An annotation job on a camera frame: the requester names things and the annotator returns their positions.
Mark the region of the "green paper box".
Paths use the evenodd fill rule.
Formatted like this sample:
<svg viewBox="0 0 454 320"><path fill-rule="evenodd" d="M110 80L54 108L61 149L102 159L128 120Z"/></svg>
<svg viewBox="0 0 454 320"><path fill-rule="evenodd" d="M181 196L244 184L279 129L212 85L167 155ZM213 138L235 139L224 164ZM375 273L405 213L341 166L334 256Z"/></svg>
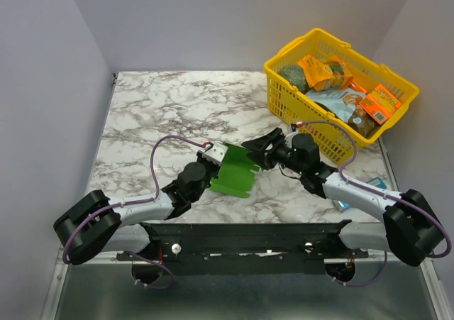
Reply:
<svg viewBox="0 0 454 320"><path fill-rule="evenodd" d="M248 198L260 166L248 157L247 149L230 143L223 144L228 150L218 171L218 177L211 180L210 190L243 199Z"/></svg>

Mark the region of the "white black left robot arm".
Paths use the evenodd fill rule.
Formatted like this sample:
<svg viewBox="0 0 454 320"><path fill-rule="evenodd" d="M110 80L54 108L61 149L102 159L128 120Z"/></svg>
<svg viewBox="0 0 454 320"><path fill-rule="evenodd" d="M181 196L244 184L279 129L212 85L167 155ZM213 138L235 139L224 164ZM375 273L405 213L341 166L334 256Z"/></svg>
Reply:
<svg viewBox="0 0 454 320"><path fill-rule="evenodd" d="M175 219L189 211L218 176L225 154L215 148L200 150L196 161L149 197L129 197L112 204L100 189L88 193L53 225L63 246L64 263L81 265L109 251L156 259L157 242L147 223Z"/></svg>

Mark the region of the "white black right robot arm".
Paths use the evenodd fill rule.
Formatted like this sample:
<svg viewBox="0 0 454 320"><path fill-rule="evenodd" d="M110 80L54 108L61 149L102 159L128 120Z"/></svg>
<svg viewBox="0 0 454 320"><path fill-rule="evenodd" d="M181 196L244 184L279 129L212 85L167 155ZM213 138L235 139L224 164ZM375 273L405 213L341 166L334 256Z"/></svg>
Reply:
<svg viewBox="0 0 454 320"><path fill-rule="evenodd" d="M306 191L345 202L376 219L372 224L350 221L329 236L326 248L334 257L343 257L351 249L382 250L417 267L448 238L422 194L414 190L401 193L378 189L347 177L320 159L319 147L309 134L285 135L276 128L265 136L243 142L242 146L263 170L282 165L298 174Z"/></svg>

